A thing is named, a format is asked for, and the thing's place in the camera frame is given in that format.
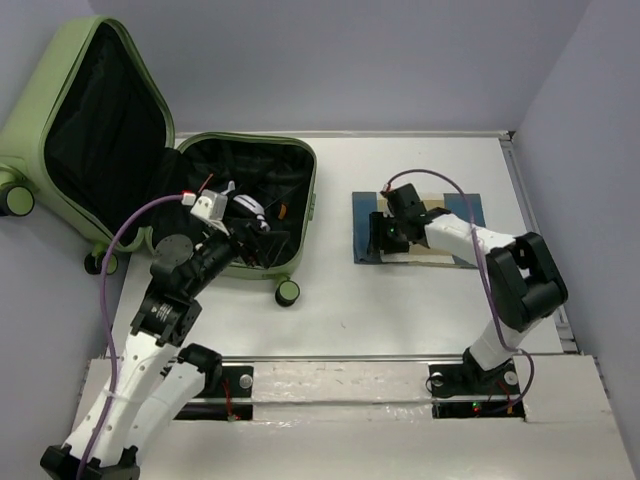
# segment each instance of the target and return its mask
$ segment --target folded cloth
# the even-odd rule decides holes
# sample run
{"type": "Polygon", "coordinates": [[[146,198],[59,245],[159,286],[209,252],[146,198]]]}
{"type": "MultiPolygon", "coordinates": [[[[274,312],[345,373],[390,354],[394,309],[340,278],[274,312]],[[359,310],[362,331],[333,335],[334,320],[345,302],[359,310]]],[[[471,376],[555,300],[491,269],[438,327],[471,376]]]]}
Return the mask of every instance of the folded cloth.
{"type": "MultiPolygon", "coordinates": [[[[486,227],[482,200],[477,193],[467,193],[471,202],[476,225],[486,227]]],[[[457,193],[420,194],[420,198],[427,210],[436,207],[446,208],[463,220],[469,221],[467,205],[457,193]]],[[[372,212],[387,212],[387,201],[377,192],[353,192],[353,261],[360,265],[379,265],[381,263],[411,263],[439,267],[474,268],[470,263],[451,255],[443,250],[425,248],[421,245],[411,245],[408,253],[392,255],[369,255],[369,214],[372,212]]]]}

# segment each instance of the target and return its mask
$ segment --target black suitcase lining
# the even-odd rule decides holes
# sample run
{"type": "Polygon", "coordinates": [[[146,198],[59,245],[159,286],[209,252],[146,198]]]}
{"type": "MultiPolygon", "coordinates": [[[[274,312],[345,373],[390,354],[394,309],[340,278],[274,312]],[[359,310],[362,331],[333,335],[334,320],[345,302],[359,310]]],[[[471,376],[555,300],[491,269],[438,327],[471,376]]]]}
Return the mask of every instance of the black suitcase lining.
{"type": "MultiPolygon", "coordinates": [[[[162,111],[117,32],[98,27],[44,144],[47,172],[71,200],[115,231],[141,205],[162,195],[234,180],[240,193],[267,207],[272,229],[290,232],[274,266],[300,248],[314,158],[297,145],[204,139],[183,153],[165,147],[162,111]],[[286,208],[286,215],[279,219],[286,208]]],[[[159,207],[137,227],[153,227],[153,243],[174,233],[202,238],[202,224],[181,205],[159,207]]]]}

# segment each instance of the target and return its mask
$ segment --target black wheel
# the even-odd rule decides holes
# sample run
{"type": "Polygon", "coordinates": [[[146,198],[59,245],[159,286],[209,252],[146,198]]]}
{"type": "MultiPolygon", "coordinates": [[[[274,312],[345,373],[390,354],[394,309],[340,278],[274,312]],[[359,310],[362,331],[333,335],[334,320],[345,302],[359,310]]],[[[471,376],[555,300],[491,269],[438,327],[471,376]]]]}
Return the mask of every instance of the black wheel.
{"type": "Polygon", "coordinates": [[[281,307],[290,307],[300,297],[300,287],[293,280],[285,280],[276,289],[276,302],[281,307]]]}
{"type": "MultiPolygon", "coordinates": [[[[106,252],[101,252],[97,256],[93,256],[92,253],[84,257],[84,270],[89,275],[100,275],[102,271],[102,261],[106,252]]],[[[107,275],[113,275],[118,269],[118,257],[115,255],[111,255],[111,259],[109,260],[109,268],[107,269],[107,275]]]]}
{"type": "Polygon", "coordinates": [[[23,185],[13,183],[0,189],[0,216],[24,217],[35,204],[33,193],[23,185]]]}

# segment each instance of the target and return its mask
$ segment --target green suitcase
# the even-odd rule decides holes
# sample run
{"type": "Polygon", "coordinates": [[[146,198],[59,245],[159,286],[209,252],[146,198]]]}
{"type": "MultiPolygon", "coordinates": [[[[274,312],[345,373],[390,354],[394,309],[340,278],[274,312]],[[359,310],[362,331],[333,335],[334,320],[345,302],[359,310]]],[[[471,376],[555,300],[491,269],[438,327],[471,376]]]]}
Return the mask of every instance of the green suitcase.
{"type": "MultiPolygon", "coordinates": [[[[234,264],[227,273],[275,279],[276,298],[293,303],[299,289],[290,275],[313,218],[314,152],[293,138],[232,133],[199,134],[174,148],[174,135],[124,26],[103,16],[74,19],[52,39],[0,133],[0,214],[28,214],[35,196],[94,243],[85,268],[98,273],[113,234],[147,201],[195,191],[207,179],[207,188],[221,191],[233,180],[290,238],[271,268],[234,264]]],[[[202,235],[185,207],[157,208],[117,250],[153,249],[174,233],[202,235]]]]}

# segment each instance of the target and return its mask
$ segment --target wall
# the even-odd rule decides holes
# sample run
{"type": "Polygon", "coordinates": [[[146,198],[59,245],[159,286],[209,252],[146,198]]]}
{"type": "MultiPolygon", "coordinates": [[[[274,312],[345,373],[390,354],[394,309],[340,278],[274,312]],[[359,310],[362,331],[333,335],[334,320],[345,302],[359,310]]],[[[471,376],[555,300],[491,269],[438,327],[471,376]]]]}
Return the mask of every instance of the wall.
{"type": "Polygon", "coordinates": [[[640,3],[594,0],[516,136],[580,346],[599,357],[640,476],[640,3]]]}
{"type": "Polygon", "coordinates": [[[515,129],[589,0],[91,0],[179,131],[515,129]]]}
{"type": "MultiPolygon", "coordinates": [[[[0,124],[57,26],[85,0],[0,3],[0,124]]],[[[0,478],[45,478],[44,449],[68,435],[87,360],[104,348],[90,246],[49,212],[0,218],[0,478]]],[[[122,274],[110,283],[115,311],[122,274]]]]}

